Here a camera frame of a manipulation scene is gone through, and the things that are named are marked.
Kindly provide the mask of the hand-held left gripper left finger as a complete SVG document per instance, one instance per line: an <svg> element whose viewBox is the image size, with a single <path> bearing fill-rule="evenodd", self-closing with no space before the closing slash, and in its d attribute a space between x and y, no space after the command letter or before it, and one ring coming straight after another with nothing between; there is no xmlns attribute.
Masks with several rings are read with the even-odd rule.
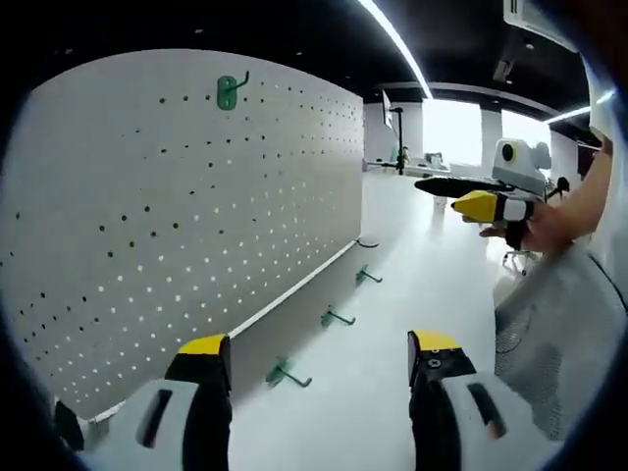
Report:
<svg viewBox="0 0 628 471"><path fill-rule="evenodd" d="M231 340L191 340L115 416L117 470L227 470Z"/></svg>

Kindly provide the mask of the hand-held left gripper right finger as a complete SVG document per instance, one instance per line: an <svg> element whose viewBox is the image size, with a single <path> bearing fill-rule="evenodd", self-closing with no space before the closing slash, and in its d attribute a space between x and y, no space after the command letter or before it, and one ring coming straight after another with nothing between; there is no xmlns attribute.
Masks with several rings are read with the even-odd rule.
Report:
<svg viewBox="0 0 628 471"><path fill-rule="evenodd" d="M408 333L409 417L417 470L533 470L529 404L501 379L476 371L457 340Z"/></svg>

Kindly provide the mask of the person's right hand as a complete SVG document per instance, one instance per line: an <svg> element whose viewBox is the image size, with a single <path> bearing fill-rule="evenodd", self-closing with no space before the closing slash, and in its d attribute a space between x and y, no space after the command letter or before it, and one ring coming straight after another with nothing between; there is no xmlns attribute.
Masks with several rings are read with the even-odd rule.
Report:
<svg viewBox="0 0 628 471"><path fill-rule="evenodd" d="M537 204L526 221L508 223L503 227L490 226L480 231L480 237L499 237L516 250L552 253L568 246L575 235L568 219L557 207Z"/></svg>

